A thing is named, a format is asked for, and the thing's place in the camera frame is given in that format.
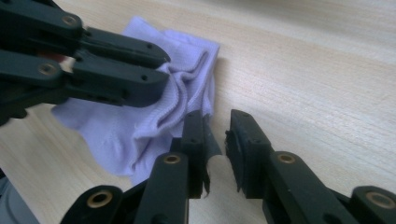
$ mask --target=wood grain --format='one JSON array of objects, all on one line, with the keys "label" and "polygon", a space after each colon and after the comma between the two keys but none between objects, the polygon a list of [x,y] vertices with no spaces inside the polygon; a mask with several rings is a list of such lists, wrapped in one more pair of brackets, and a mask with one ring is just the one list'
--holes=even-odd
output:
[{"label": "wood grain", "polygon": [[[396,2],[57,0],[85,25],[120,33],[132,16],[220,43],[212,129],[225,138],[232,108],[259,122],[275,150],[302,157],[330,188],[396,192]],[[0,128],[0,166],[42,223],[57,223],[86,189],[131,187],[104,171],[85,142],[50,114]],[[212,192],[191,201],[190,223],[265,223],[259,200],[236,192],[224,157],[209,163]]]}]

